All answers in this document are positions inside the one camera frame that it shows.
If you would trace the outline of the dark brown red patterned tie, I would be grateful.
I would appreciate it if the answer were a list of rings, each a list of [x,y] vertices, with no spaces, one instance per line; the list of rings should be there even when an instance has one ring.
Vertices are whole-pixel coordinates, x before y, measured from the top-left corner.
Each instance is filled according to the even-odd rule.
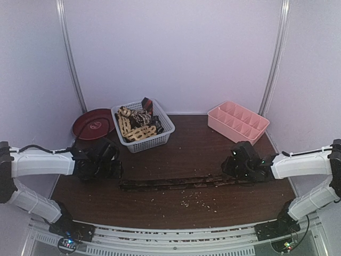
[[[155,179],[155,180],[122,180],[118,187],[122,191],[145,192],[194,189],[205,187],[219,187],[235,185],[239,182],[232,177],[225,175],[208,175],[204,177],[174,178],[174,179]]]

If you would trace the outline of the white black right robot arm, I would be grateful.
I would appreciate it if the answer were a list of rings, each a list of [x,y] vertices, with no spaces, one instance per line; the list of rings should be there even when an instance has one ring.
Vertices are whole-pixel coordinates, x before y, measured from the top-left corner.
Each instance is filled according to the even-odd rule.
[[[288,177],[326,175],[325,181],[307,194],[288,202],[273,224],[277,235],[285,235],[302,217],[340,201],[340,140],[329,146],[302,153],[260,158],[248,141],[238,142],[221,165],[222,172],[237,180],[261,183]]]

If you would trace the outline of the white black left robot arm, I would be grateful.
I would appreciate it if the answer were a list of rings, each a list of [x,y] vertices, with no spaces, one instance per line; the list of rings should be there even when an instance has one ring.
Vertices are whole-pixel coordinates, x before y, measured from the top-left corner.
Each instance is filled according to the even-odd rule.
[[[1,142],[1,203],[17,207],[40,216],[55,225],[65,237],[77,231],[72,216],[61,203],[43,197],[24,186],[19,177],[58,174],[76,176],[81,181],[119,179],[123,173],[118,159],[119,149],[107,138],[85,149],[75,145],[66,149],[49,150],[38,145],[23,148],[10,147]]]

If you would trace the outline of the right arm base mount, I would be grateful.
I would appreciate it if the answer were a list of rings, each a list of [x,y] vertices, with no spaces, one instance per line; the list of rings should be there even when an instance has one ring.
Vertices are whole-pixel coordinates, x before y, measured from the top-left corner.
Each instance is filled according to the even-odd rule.
[[[294,220],[287,212],[279,213],[274,221],[257,224],[254,227],[258,241],[280,238],[290,235],[290,237],[277,240],[271,243],[272,248],[278,253],[288,253],[294,248],[292,234],[301,230],[297,220]]]

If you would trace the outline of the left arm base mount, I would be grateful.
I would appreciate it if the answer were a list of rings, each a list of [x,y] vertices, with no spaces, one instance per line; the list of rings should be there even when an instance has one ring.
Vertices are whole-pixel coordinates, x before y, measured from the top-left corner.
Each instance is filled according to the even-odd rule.
[[[49,232],[61,236],[57,249],[65,255],[76,252],[83,242],[91,242],[95,232],[94,225],[75,222],[69,214],[62,214],[54,223],[45,222],[49,225]]]

